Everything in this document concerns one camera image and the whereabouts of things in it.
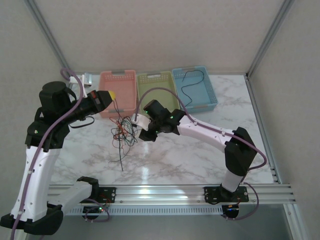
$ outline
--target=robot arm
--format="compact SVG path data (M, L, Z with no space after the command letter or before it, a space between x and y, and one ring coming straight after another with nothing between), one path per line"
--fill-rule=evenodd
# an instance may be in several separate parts
M30 164L45 132L76 104L77 100L71 102L69 95L76 98L63 82L49 82L43 86L39 94L42 107L37 110L34 122L27 129L26 161L20 191L11 213L1 218L1 226L12 229L18 215L21 215L17 229L33 235L52 235L59 229L64 215L75 205L84 199L98 197L98 180L90 177L80 177L73 187L49 201L48 190L55 162L65 137L70 132L69 124L77 120L83 121L87 116L106 109L115 98L115 94L108 91L90 92L87 98L83 98L79 106L50 132L36 159L31 178L26 183ZM29 188L24 199L23 212L19 212L25 184L28 184Z
M148 103L143 110L150 119L141 114L137 116L136 120L135 115L132 118L134 124L143 128L139 136L140 139L154 142L159 133L174 133L198 139L224 153L227 171L217 197L228 202L232 193L237 190L242 179L246 176L257 154L255 150L231 136L236 135L254 146L248 132L242 127L230 130L210 125L195 118L193 118L194 121L191 121L184 111L175 109L173 112L169 112L156 100ZM222 134L203 126L220 130Z

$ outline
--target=white marble table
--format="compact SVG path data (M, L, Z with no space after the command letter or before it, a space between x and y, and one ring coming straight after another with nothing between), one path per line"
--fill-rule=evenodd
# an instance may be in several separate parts
M219 104L214 111L194 116L202 121L226 129L247 129L255 145L262 149L263 143L255 114L241 75L211 75ZM89 92L98 90L99 76L93 76ZM103 185L191 185L220 184L226 167L223 153L212 146L186 136L161 133L156 142L138 140L122 163L119 150L112 146L109 119L95 116L95 123L79 129L70 129L57 160L51 184L70 185L79 177L99 180ZM257 154L253 166L263 161ZM249 183L270 184L273 177L269 166L251 171Z

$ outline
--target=metal corner post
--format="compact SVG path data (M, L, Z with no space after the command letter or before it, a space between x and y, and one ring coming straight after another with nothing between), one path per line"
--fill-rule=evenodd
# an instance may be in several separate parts
M256 118L256 122L258 124L258 128L259 128L259 131L260 131L260 134L261 134L261 138L262 138L263 146L264 146L264 149L265 149L265 153L266 153L266 156L267 156L268 161L269 161L269 165L271 167L271 170L273 170L275 172L277 182L282 184L283 182L282 182L281 176L279 175L279 173L277 171L277 164L276 164L276 162L274 160L274 157L273 157L273 154L272 154L272 151L271 151L271 148L270 148L270 144L269 144L268 137L267 137L267 134L266 134L266 130L265 130L265 127L264 127L264 124L263 124L263 121L262 121L262 117L260 115L260 111L259 111L259 107L258 107L257 100L256 100L256 97L255 97L254 90L253 90L252 85L251 85L251 83L248 80L246 75L244 76L244 79L245 79L245 84L246 84L246 87L248 89L249 97L250 97L250 100L251 100L251 103L252 103L253 112L254 112L254 115L255 115L255 118Z
M283 204L293 240L311 239L297 204Z
M63 68L70 68L69 64L67 63L62 51L60 50L54 36L52 35L44 17L42 16L37 4L34 0L24 0L27 8L31 12L34 20L38 24L39 28L41 29L45 39L47 40L48 44L50 45L54 55L56 56L57 60L59 61L61 67Z
M257 70L261 60L265 56L270 44L272 43L273 39L275 38L281 24L285 20L287 13L289 12L291 6L295 0L284 0L277 15L275 16L267 34L265 35L261 46L259 47L258 52L255 54L254 59L250 65L250 68L247 71L247 77L250 79L255 71Z

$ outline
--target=plastic basket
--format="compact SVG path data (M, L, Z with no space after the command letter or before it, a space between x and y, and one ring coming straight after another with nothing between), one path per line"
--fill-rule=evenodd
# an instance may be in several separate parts
M123 72L104 71L100 74L99 90L115 92L115 99L122 117L131 117L137 106L136 71L125 70ZM117 117L114 104L110 104L100 112L102 118Z
M146 91L156 87L170 89L174 93L177 92L174 79L170 71L162 71L159 73L152 74L145 73L139 74L137 76L137 90L139 99ZM170 92L164 90L154 90L148 93L143 98L139 109L141 114L146 116L146 113L143 111L143 108L153 99L157 100L162 106L167 108L170 112L172 112L174 109L179 109L179 101Z
M172 70L172 74L178 97L183 104L186 105L186 109L189 113L194 114L211 111L218 104L218 99L205 66L175 68ZM192 99L192 101L183 93L183 86L187 86L183 88L183 91Z

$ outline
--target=tangled wire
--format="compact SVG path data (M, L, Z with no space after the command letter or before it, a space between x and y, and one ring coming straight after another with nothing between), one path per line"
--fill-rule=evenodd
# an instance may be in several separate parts
M120 162L121 169L124 171L124 167L122 165L122 160L125 156L128 155L131 147L138 142L136 135L138 134L138 130L134 129L133 123L130 119L130 117L125 116L122 117L119 112L118 103L117 100L113 101L114 109L118 113L118 119L114 119L113 117L110 117L109 119L116 124L116 127L111 129L111 134L113 136L112 140L112 146L119 149L119 160L117 161L109 161L109 162ZM125 153L124 146L128 146L129 149Z

